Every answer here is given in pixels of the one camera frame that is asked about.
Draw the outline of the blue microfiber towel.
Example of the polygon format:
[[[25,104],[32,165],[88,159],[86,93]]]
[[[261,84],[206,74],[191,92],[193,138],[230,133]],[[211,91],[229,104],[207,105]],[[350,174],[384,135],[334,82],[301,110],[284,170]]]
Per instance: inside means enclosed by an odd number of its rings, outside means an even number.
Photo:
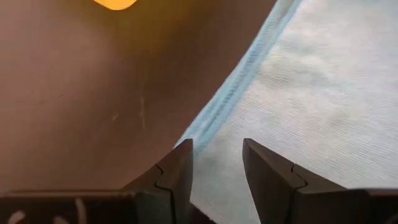
[[[217,223],[259,224],[246,138],[344,187],[398,187],[398,0],[277,0],[184,137]]]

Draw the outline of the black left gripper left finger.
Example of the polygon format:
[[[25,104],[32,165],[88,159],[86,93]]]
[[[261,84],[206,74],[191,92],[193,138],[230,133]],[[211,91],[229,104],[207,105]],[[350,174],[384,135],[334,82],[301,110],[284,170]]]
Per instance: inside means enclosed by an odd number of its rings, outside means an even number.
[[[188,224],[193,140],[186,139],[122,190],[135,193],[138,224]]]

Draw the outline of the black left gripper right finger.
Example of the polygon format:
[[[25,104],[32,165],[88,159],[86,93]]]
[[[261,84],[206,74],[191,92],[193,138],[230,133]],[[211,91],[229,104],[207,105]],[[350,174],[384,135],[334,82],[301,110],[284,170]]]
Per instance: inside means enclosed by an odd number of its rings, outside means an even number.
[[[246,179],[261,224],[367,224],[369,197],[243,141]]]

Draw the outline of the yellow plastic bin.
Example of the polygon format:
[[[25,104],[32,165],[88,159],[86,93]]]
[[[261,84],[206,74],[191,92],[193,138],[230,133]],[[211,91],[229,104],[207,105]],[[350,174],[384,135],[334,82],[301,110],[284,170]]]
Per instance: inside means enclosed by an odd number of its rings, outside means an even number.
[[[120,11],[132,6],[137,0],[93,0],[107,9]]]

